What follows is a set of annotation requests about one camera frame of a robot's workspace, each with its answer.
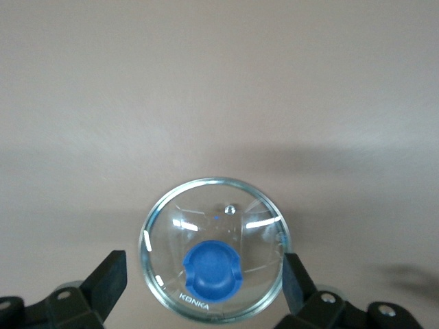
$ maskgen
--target beige background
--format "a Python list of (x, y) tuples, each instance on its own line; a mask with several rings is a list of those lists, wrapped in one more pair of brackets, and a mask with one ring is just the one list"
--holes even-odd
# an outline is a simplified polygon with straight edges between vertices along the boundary
[(438, 54), (437, 1), (2, 1), (1, 295), (126, 249), (107, 328), (204, 328), (155, 300), (137, 240), (163, 193), (223, 175), (271, 197), (316, 282), (438, 328)]

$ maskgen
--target screw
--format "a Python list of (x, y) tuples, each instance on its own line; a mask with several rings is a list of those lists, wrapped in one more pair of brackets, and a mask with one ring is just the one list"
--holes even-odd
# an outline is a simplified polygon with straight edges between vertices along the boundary
[(63, 300), (65, 298), (70, 297), (70, 295), (71, 295), (70, 291), (63, 291), (63, 292), (59, 293), (56, 298), (58, 298), (59, 300)]
[(226, 213), (226, 215), (233, 215), (236, 212), (236, 209), (234, 206), (229, 205), (224, 209), (224, 212)]
[(325, 303), (334, 304), (335, 303), (335, 297), (332, 296), (330, 293), (324, 293), (321, 295), (322, 301)]
[(380, 305), (378, 307), (378, 310), (381, 312), (382, 315), (385, 315), (386, 317), (394, 317), (396, 315), (396, 312), (393, 308), (387, 305)]
[(0, 310), (5, 310), (9, 306), (11, 306), (11, 302), (9, 300), (6, 300), (3, 303), (0, 303)]

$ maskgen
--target black clamp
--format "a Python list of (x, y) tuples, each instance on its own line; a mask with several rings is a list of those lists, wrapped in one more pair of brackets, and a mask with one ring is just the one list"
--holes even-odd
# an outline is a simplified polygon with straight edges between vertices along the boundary
[(422, 329), (399, 305), (374, 302), (359, 310), (330, 291), (318, 291), (297, 254), (286, 254), (283, 292), (291, 315), (275, 329)]
[(126, 253), (115, 250), (79, 288), (58, 289), (27, 307), (19, 297), (0, 298), (0, 329), (102, 329), (126, 285)]

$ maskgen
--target metal rim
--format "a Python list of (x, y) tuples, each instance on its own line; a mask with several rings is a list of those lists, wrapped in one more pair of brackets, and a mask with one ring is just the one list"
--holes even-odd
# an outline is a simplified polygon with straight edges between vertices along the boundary
[(161, 197), (155, 203), (155, 205), (152, 207), (150, 213), (146, 217), (145, 223), (142, 226), (142, 230), (141, 230), (141, 234), (140, 234), (140, 238), (139, 238), (139, 259), (140, 259), (140, 263), (141, 263), (143, 278), (145, 279), (145, 282), (148, 285), (148, 288), (150, 289), (150, 291), (154, 294), (154, 296), (157, 298), (157, 300), (164, 307), (168, 308), (169, 310), (172, 310), (173, 312), (175, 312), (179, 315), (182, 315), (182, 316), (189, 318), (189, 319), (192, 319), (192, 320), (201, 321), (201, 322), (208, 323), (208, 324), (226, 324), (226, 323), (230, 323), (230, 322), (236, 322), (236, 321), (248, 319), (248, 318), (253, 317), (254, 315), (260, 313), (265, 308), (267, 308), (273, 302), (273, 300), (277, 297), (277, 295), (279, 294), (279, 292), (282, 288), (282, 271), (279, 271), (278, 277), (274, 281), (272, 288), (265, 294), (264, 298), (262, 298), (259, 302), (257, 302), (252, 307), (250, 307), (244, 311), (241, 311), (241, 312), (237, 313), (236, 315), (233, 315), (232, 317), (229, 317), (229, 318), (207, 319), (207, 318), (198, 317), (198, 316), (194, 315), (193, 311), (190, 310), (189, 308), (187, 309), (187, 311), (185, 311), (184, 307), (175, 303), (175, 301), (173, 301), (169, 296), (167, 296), (166, 294), (164, 294), (162, 292), (160, 286), (158, 285), (158, 283), (155, 279), (154, 271), (153, 271), (152, 265), (150, 263), (150, 258), (147, 256), (149, 252), (147, 251), (147, 248), (145, 246), (145, 236), (144, 236), (144, 232), (145, 231), (149, 232), (152, 229), (157, 217), (160, 215), (161, 210), (173, 198), (175, 198), (179, 194), (184, 193), (185, 191), (188, 191), (192, 188), (205, 186), (205, 185), (216, 185), (216, 184), (228, 185), (228, 186), (233, 186), (233, 187), (239, 188), (239, 189), (259, 198), (260, 200), (262, 200), (262, 202), (265, 204), (265, 206), (267, 206), (267, 208), (269, 208), (273, 212), (276, 212), (277, 215), (280, 215), (281, 220), (277, 221), (276, 224), (278, 226), (280, 226), (282, 231), (285, 233), (286, 242), (285, 242), (285, 245), (283, 246), (284, 252), (285, 253), (292, 252), (291, 237), (289, 235), (289, 230), (288, 230), (287, 224), (285, 222), (285, 219), (283, 218), (280, 210), (276, 207), (276, 205), (274, 205), (274, 203), (265, 194), (263, 194), (259, 189), (255, 188), (255, 187), (253, 187), (245, 182), (242, 182), (240, 180), (235, 180), (232, 178), (214, 177), (214, 178), (200, 178), (197, 180), (192, 180), (190, 182), (181, 184), (181, 185), (177, 186), (176, 188), (173, 188), (172, 190), (170, 190), (170, 192), (166, 193), (163, 197)]

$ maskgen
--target blue cap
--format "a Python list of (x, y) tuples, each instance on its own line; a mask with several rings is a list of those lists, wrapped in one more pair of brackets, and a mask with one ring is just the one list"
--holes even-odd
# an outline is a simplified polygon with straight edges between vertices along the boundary
[(210, 240), (192, 247), (185, 258), (186, 288), (205, 302), (228, 300), (242, 285), (239, 254), (227, 243)]

